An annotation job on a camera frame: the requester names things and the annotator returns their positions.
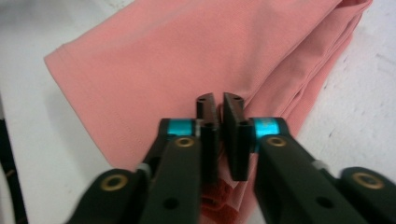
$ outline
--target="fabric fold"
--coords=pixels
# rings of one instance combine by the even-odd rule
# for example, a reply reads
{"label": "fabric fold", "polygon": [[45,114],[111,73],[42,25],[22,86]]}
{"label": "fabric fold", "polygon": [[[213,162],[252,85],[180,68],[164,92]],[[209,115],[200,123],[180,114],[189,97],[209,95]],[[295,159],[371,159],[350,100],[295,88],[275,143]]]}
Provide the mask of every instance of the fabric fold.
{"label": "fabric fold", "polygon": [[[111,165],[134,170],[162,118],[193,118],[194,99],[223,92],[247,117],[279,116],[297,134],[371,0],[136,0],[45,58]],[[249,181],[205,186],[202,223],[244,223]]]}

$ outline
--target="screw hole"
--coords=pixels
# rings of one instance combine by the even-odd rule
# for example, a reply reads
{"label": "screw hole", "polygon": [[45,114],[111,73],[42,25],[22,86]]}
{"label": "screw hole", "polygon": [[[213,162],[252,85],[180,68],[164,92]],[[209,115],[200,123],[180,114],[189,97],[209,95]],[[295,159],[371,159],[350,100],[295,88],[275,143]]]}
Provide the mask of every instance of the screw hole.
{"label": "screw hole", "polygon": [[334,204],[332,203],[332,201],[330,201],[329,199],[325,198],[325,197],[317,197],[317,203],[325,208],[333,208]]}
{"label": "screw hole", "polygon": [[382,182],[375,175],[358,172],[353,174],[352,178],[360,185],[367,189],[382,189],[384,188],[384,182]]}
{"label": "screw hole", "polygon": [[270,137],[267,139],[267,143],[274,147],[283,147],[286,145],[286,141],[280,137]]}
{"label": "screw hole", "polygon": [[128,183],[125,175],[110,175],[102,180],[101,189],[105,191],[114,191],[122,189]]}
{"label": "screw hole", "polygon": [[176,145],[178,147],[191,147],[192,145],[194,145],[194,140],[190,138],[178,138],[176,140]]}
{"label": "screw hole", "polygon": [[176,198],[168,198],[163,201],[163,207],[168,210],[173,210],[178,207],[178,200]]}

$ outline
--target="folded garment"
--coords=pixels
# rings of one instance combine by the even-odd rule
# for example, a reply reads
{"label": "folded garment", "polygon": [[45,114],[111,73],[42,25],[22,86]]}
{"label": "folded garment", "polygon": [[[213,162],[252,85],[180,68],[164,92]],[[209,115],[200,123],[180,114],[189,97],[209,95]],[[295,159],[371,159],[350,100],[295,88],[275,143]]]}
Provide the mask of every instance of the folded garment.
{"label": "folded garment", "polygon": [[[278,116],[297,134],[371,0],[136,0],[45,61],[95,144],[134,170],[162,118],[193,118],[194,99],[232,92],[247,117]],[[204,186],[201,223],[244,223],[249,181]]]}

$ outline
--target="white background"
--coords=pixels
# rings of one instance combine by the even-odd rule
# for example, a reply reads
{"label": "white background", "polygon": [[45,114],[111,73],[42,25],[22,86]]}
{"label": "white background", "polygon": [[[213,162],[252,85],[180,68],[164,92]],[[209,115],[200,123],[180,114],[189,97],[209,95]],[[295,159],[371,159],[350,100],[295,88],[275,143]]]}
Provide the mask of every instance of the white background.
{"label": "white background", "polygon": [[[43,57],[130,2],[0,1],[0,92],[30,223],[65,222],[84,189],[110,169]],[[334,175],[364,166],[396,180],[395,11],[392,0],[366,11],[298,136]],[[9,223],[1,206],[0,223]],[[258,211],[249,223],[262,223]]]}

